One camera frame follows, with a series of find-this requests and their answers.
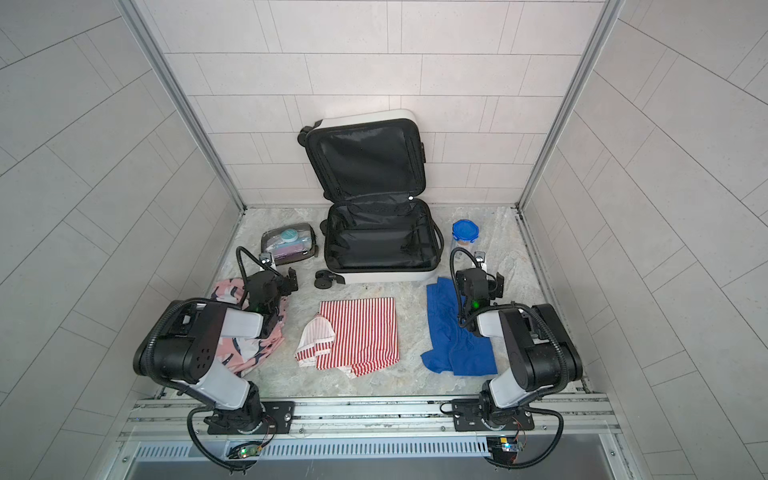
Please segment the blue cloth garment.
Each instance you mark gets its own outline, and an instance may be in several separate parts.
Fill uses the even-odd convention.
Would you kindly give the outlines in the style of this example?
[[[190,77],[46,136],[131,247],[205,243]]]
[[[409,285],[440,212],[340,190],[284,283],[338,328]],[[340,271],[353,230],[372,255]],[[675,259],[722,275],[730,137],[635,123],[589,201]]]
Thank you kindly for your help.
[[[459,326],[453,283],[439,277],[426,286],[427,320],[432,349],[421,355],[424,366],[454,376],[481,377],[498,373],[491,341]]]

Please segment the pink whale print garment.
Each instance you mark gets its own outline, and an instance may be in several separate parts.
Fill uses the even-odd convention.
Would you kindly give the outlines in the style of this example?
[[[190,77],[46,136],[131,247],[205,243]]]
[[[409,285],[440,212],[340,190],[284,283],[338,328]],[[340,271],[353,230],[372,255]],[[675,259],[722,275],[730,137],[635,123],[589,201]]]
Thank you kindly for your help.
[[[211,299],[236,304],[243,297],[243,287],[244,282],[241,278],[222,280],[214,285]],[[277,323],[266,338],[221,338],[216,350],[216,358],[239,377],[263,364],[284,342],[283,327],[287,307],[288,298],[282,297]]]

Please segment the red white striped garment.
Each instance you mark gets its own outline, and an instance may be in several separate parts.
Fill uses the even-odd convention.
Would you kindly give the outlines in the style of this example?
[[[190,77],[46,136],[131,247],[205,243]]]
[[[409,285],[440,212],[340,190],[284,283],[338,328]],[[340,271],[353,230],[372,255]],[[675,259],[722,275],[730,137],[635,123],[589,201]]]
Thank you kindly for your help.
[[[294,354],[301,367],[362,377],[400,361],[396,301],[324,301],[305,326]]]

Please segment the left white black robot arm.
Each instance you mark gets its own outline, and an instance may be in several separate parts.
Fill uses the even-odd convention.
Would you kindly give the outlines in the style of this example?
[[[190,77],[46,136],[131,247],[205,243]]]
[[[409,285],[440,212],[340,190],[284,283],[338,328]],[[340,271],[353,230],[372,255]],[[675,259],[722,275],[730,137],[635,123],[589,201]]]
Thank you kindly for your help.
[[[138,347],[135,373],[210,408],[211,434],[286,432],[292,405],[264,405],[244,376],[283,344],[288,297],[297,289],[294,269],[258,271],[218,282],[208,298],[171,302]]]

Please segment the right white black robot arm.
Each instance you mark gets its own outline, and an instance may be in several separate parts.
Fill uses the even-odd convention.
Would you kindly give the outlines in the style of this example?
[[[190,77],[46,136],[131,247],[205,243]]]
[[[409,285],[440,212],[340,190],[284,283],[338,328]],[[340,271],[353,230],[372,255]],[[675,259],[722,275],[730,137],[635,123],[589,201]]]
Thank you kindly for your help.
[[[476,411],[486,427],[507,426],[531,403],[582,378],[580,355],[552,305],[496,304],[504,278],[480,267],[461,270],[452,279],[459,325],[478,337],[502,339],[509,361],[509,368],[479,394]]]

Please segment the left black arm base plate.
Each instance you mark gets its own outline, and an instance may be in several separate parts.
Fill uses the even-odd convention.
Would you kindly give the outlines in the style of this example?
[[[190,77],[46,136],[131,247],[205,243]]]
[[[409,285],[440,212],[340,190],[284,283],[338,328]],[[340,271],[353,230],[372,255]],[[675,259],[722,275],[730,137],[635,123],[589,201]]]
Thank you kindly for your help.
[[[293,401],[261,401],[238,410],[219,410],[204,418],[209,435],[287,434],[296,404]]]

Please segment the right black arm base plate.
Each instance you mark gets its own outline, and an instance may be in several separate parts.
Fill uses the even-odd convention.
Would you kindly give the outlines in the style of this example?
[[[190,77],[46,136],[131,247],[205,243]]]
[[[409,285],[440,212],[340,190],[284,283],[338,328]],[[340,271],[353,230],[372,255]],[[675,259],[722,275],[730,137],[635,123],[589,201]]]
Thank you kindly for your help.
[[[446,403],[442,413],[452,418],[457,432],[532,431],[535,423],[520,408],[499,408],[479,397],[456,398]]]

